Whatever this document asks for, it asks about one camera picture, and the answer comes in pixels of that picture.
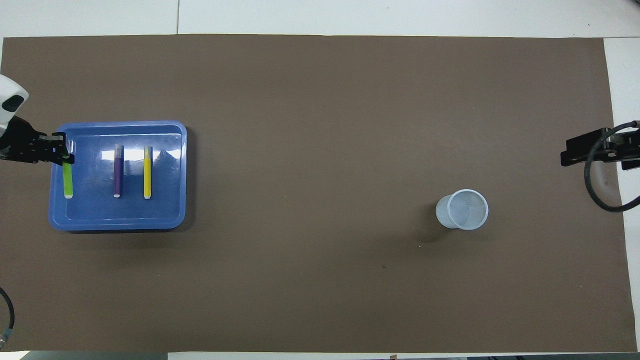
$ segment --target plastic tray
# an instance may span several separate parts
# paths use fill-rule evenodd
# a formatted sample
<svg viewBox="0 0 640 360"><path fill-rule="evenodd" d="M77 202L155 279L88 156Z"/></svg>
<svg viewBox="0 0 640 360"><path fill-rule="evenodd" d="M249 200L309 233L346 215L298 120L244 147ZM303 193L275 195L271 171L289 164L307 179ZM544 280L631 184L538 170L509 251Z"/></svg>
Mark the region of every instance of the plastic tray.
<svg viewBox="0 0 640 360"><path fill-rule="evenodd" d="M63 193L62 167L53 165L49 222L64 231L172 229L184 220L187 130L178 121L85 122L62 125L74 196ZM113 155L124 146L122 196L113 196ZM152 147L151 199L143 196L144 146Z"/></svg>

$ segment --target marker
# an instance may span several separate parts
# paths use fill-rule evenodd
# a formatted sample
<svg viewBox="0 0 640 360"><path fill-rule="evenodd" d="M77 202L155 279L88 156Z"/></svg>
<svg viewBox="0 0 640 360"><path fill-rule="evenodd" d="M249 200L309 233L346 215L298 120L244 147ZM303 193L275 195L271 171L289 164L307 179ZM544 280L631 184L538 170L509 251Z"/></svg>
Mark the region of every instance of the marker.
<svg viewBox="0 0 640 360"><path fill-rule="evenodd" d="M151 199L151 147L145 146L145 199Z"/></svg>
<svg viewBox="0 0 640 360"><path fill-rule="evenodd" d="M113 197L119 198L122 194L122 145L116 145L113 155Z"/></svg>
<svg viewBox="0 0 640 360"><path fill-rule="evenodd" d="M71 177L71 164L62 162L62 187L65 189L65 199L74 196L74 183Z"/></svg>

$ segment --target black cable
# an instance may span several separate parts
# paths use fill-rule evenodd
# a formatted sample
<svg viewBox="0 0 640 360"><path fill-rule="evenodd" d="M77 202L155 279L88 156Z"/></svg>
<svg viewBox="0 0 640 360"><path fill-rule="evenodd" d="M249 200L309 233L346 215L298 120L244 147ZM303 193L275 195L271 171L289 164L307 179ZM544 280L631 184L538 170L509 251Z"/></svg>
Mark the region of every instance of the black cable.
<svg viewBox="0 0 640 360"><path fill-rule="evenodd" d="M0 295L6 301L6 305L9 307L9 329L13 329L13 324L15 323L15 313L13 312L13 303L11 303L11 299L9 299L9 295L7 295L2 288L0 288Z"/></svg>
<svg viewBox="0 0 640 360"><path fill-rule="evenodd" d="M593 157L595 156L596 151L604 143L604 140L622 129L626 129L628 127L639 127L639 125L640 124L637 121L627 122L626 124L618 125L602 134L600 138L593 144L593 146L591 146L589 154L587 155L587 159L584 162L584 185L587 187L589 196L591 196L593 201L598 206L612 213L621 213L622 211L626 211L640 205L640 196L621 206L611 206L605 204L604 201L600 200L598 195L596 195L596 191L594 191L593 186L591 185L591 163L593 162Z"/></svg>

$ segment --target plastic cup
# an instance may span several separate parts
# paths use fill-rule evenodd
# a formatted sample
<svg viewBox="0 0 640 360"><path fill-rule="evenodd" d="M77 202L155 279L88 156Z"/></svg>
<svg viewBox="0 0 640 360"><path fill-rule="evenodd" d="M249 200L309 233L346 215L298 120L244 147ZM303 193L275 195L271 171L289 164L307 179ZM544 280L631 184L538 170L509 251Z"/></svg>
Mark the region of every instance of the plastic cup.
<svg viewBox="0 0 640 360"><path fill-rule="evenodd" d="M436 205L438 221L449 229L475 230L489 215L489 204L477 191L462 189L447 195Z"/></svg>

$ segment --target yellow marker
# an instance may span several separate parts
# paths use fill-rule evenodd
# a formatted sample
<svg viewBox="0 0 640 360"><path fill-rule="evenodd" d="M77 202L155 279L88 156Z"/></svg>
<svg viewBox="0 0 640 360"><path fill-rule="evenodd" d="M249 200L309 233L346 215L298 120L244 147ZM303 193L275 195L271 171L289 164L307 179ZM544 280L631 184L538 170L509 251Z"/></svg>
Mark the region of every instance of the yellow marker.
<svg viewBox="0 0 640 360"><path fill-rule="evenodd" d="M151 199L151 147L145 146L145 199Z"/></svg>

